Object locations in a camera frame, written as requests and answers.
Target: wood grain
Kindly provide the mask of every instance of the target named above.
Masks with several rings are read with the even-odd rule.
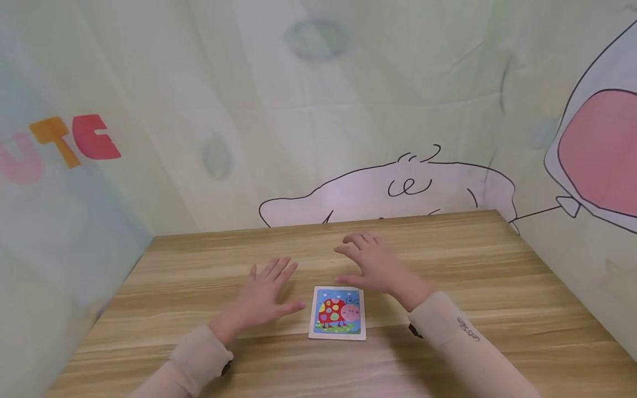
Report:
[[[230,302],[252,263],[299,262],[285,296],[356,271],[343,236],[383,236],[432,278],[544,397],[637,396],[637,364],[495,211],[155,238],[47,397],[122,397]],[[366,292],[368,340],[307,338],[310,308],[252,330],[203,397],[462,397],[390,297]]]

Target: orange letter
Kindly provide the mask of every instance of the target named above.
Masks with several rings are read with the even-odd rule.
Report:
[[[40,120],[29,125],[31,132],[41,144],[54,143],[60,151],[62,158],[66,162],[66,167],[72,169],[80,165],[80,161],[73,153],[72,149],[64,140],[64,136],[69,134],[69,130],[62,119],[58,116]]]
[[[22,162],[15,160],[0,144],[0,173],[20,185],[37,182],[44,174],[44,165],[36,147],[25,132],[17,133],[13,140],[22,151]]]
[[[106,130],[99,115],[84,115],[73,118],[73,138],[80,152],[89,159],[106,160],[122,157],[111,138],[106,134],[95,134],[95,130]]]

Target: cartoon ladybug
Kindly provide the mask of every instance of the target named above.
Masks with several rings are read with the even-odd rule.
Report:
[[[318,311],[318,321],[323,325],[323,329],[332,327],[332,323],[337,322],[337,326],[347,326],[345,321],[353,322],[361,318],[360,309],[353,304],[345,304],[341,299],[328,299],[321,304]]]

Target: hand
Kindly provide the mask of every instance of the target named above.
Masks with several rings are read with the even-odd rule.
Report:
[[[276,303],[283,284],[298,266],[297,263],[288,266],[289,262],[290,257],[275,258],[258,274],[256,264],[252,266],[239,297],[208,325],[221,343],[227,346],[244,329],[264,325],[305,308],[305,303],[299,299]]]
[[[343,243],[334,251],[352,259],[361,275],[339,275],[337,282],[390,294],[409,312],[435,291],[432,283],[407,270],[381,238],[355,232],[345,236]]]

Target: long-sleeve shirt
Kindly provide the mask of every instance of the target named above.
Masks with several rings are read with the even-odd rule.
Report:
[[[430,295],[408,317],[475,396],[540,396],[443,292]],[[197,397],[232,359],[232,353],[212,331],[201,326],[177,344],[170,359],[133,392],[131,398]]]

